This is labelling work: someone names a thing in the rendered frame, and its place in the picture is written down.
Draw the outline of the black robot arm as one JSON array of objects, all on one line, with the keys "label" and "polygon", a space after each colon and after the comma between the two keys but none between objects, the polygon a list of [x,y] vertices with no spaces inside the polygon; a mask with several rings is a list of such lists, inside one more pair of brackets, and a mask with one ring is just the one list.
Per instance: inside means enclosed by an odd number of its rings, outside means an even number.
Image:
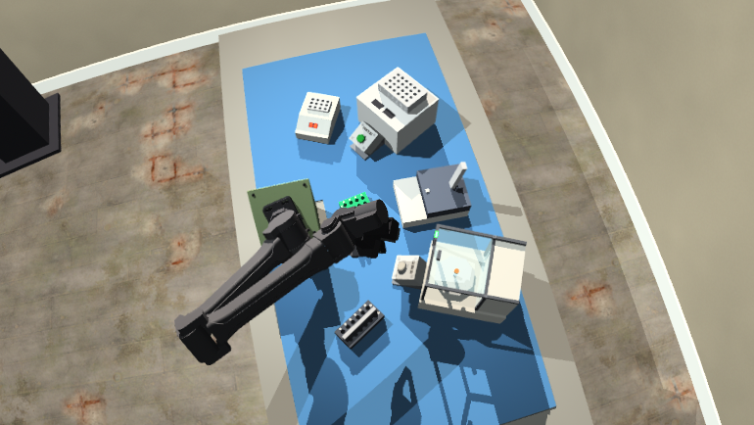
[{"label": "black robot arm", "polygon": [[259,250],[202,305],[174,319],[177,337],[200,363],[212,365],[231,352],[227,341],[236,331],[312,275],[349,256],[354,245],[374,249],[376,240],[396,243],[401,231],[380,199],[337,209],[313,238],[290,196],[262,211],[269,224]]}]

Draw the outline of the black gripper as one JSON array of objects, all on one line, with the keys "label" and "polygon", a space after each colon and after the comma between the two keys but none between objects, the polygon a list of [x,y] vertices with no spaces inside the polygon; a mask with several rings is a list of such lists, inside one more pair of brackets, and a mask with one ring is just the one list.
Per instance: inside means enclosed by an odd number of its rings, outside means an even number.
[{"label": "black gripper", "polygon": [[[380,251],[383,250],[383,251]],[[357,245],[354,245],[354,250],[350,254],[350,256],[354,259],[358,259],[358,257],[367,257],[371,259],[376,259],[379,254],[386,254],[386,247],[385,247],[385,241],[383,240],[376,240],[374,249],[362,249]]]}]

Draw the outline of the green tube rack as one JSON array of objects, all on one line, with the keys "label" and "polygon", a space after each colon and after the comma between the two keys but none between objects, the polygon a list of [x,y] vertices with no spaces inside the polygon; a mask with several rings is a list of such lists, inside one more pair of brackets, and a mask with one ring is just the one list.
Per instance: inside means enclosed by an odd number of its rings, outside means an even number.
[{"label": "green tube rack", "polygon": [[360,193],[358,195],[355,195],[353,197],[350,197],[344,201],[339,202],[340,208],[350,208],[353,206],[360,206],[366,203],[369,203],[369,199],[365,192]]}]

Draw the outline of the blue bench mat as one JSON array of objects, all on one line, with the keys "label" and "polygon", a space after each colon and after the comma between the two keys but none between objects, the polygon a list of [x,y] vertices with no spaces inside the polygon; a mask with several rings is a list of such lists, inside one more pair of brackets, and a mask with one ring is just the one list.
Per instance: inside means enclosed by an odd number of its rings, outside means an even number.
[{"label": "blue bench mat", "polygon": [[[356,97],[399,67],[439,98],[436,122],[394,153],[350,146]],[[242,69],[257,189],[309,178],[327,218],[365,192],[401,229],[377,259],[348,256],[275,303],[299,425],[500,425],[556,406],[522,291],[499,324],[418,308],[397,256],[428,260],[437,223],[503,236],[426,33]],[[308,92],[340,97],[329,144],[295,131]],[[467,216],[402,228],[394,180],[466,162]],[[385,317],[352,349],[335,331],[367,301]]]}]

